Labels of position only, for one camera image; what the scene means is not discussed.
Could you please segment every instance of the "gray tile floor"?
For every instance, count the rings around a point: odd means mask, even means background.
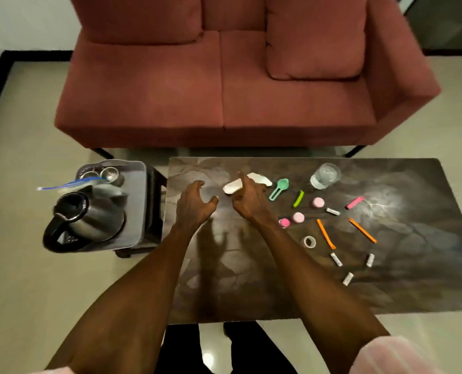
[[[462,210],[462,58],[433,58],[444,92],[358,157],[438,157]],[[68,181],[99,159],[53,126],[68,63],[17,63],[0,100],[0,373],[41,370],[89,305],[140,257],[111,252],[56,255],[42,248],[52,193],[36,187]],[[332,156],[321,150],[115,150],[166,174],[168,159],[199,156]],[[443,370],[462,374],[462,312],[380,317],[394,334],[418,343]],[[299,320],[260,322],[300,374],[327,372]],[[200,326],[206,362],[231,371],[221,324]]]

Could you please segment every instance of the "forearm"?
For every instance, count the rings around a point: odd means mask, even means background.
[[[359,350],[388,332],[360,299],[335,281],[277,222],[257,229],[330,372],[347,373]]]
[[[68,365],[76,374],[153,372],[192,235],[175,225],[158,248],[91,305],[48,368]]]

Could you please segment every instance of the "black pants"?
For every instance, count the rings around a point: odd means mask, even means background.
[[[297,372],[257,322],[224,323],[231,339],[234,374]],[[168,326],[161,346],[155,374],[190,372],[211,374],[203,364],[197,324]]]

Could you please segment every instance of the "orange stick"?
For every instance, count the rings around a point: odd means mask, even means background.
[[[321,229],[321,232],[323,233],[323,236],[325,237],[326,241],[328,242],[328,245],[331,247],[331,249],[337,249],[337,247],[333,245],[330,238],[328,237],[328,234],[326,233],[326,230],[324,229],[324,226],[321,223],[321,220],[317,219],[316,221],[318,222],[318,226]]]
[[[373,238],[368,232],[366,232],[366,230],[365,230],[363,227],[359,226],[358,223],[357,223],[355,220],[353,220],[352,218],[350,218],[350,219],[349,219],[349,222],[351,222],[354,226],[356,226],[356,228],[357,228],[360,232],[362,232],[368,239],[370,239],[374,244],[377,243],[377,241],[375,240],[375,238]]]

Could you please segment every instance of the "sofa armrest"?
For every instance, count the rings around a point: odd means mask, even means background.
[[[377,126],[359,144],[374,144],[440,93],[427,59],[396,0],[368,0],[363,76]]]

